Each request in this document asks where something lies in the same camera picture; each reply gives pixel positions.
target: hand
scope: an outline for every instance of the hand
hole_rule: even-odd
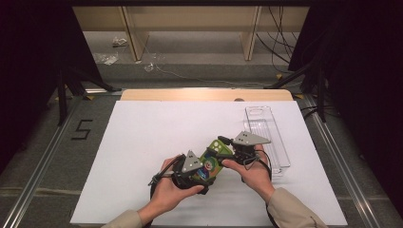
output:
[[[266,155],[262,152],[263,146],[257,144],[255,145],[255,150],[259,151],[260,159],[267,164]],[[232,160],[224,160],[222,164],[227,168],[237,171],[246,185],[255,190],[267,204],[269,203],[276,189],[270,181],[269,173],[261,163],[255,162],[249,170],[246,170],[243,165]]]
[[[161,170],[166,168],[175,158],[165,160]],[[189,189],[178,188],[170,178],[162,178],[155,189],[151,201],[138,211],[142,224],[174,209],[182,200],[199,193],[204,187],[193,186]]]

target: floor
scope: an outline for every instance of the floor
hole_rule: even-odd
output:
[[[125,39],[124,33],[86,32],[85,36],[104,81],[115,87],[259,88],[288,75],[287,63],[277,56],[273,57],[259,39],[255,43],[253,59],[244,61],[240,38],[235,32],[152,32],[142,60],[137,62],[131,58],[129,48],[112,47],[115,37]],[[290,46],[296,42],[294,36],[297,37],[297,34],[285,34]],[[273,47],[274,41],[269,34],[260,33],[259,37],[268,47]],[[289,58],[283,45],[276,44],[274,50],[282,58]],[[111,56],[118,57],[118,61],[110,66],[99,61],[100,57]],[[284,88],[299,96],[301,80],[296,79]],[[97,88],[91,83],[85,83],[85,87]],[[105,93],[68,100],[71,118],[35,186],[30,203],[21,211],[23,216],[19,227],[75,227],[69,224],[69,219],[86,182],[114,103],[119,99],[119,94]],[[300,108],[304,108],[315,104],[315,96],[302,94],[296,97],[296,101]],[[342,119],[337,116],[337,111],[332,107],[325,111],[325,127],[329,128],[334,139],[332,143],[336,145],[336,153],[344,158],[346,167],[353,174],[355,187],[358,188],[356,191],[362,193],[364,201],[370,204],[373,213],[370,216],[374,217],[367,219],[363,215],[367,211],[357,209],[360,202],[352,196],[352,190],[345,182],[346,175],[335,162],[332,146],[324,140],[320,130],[323,125],[317,121],[316,114],[307,116],[307,127],[348,227],[403,227],[402,218],[360,157],[359,149]],[[309,109],[301,110],[302,115],[308,112]],[[6,221],[7,214],[27,186],[37,164],[49,151],[49,143],[53,142],[54,133],[58,130],[58,121],[55,94],[32,132],[26,150],[18,152],[0,176],[1,221]],[[83,129],[90,129],[87,137],[85,132],[76,131],[79,124]]]

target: white paper sheet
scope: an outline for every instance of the white paper sheet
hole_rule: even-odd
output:
[[[295,102],[117,102],[110,117],[73,224],[108,223],[149,199],[149,186],[166,158],[201,155],[219,135],[234,138],[243,130],[244,108],[270,106],[291,167],[274,179],[316,212],[328,225],[346,225],[312,139]],[[264,202],[222,169],[204,195],[185,199],[153,222],[167,226],[267,226]]]

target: sleeve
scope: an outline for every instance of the sleeve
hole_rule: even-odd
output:
[[[142,221],[139,214],[134,210],[127,210],[121,213],[114,220],[104,225],[102,228],[142,228]]]
[[[276,189],[267,211],[279,227],[327,227],[311,209],[283,188]]]

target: transparent acrylic container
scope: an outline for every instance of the transparent acrylic container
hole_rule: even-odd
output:
[[[245,108],[245,131],[262,136],[270,143],[264,144],[264,151],[270,159],[272,175],[282,176],[291,163],[278,132],[270,106],[249,106]]]

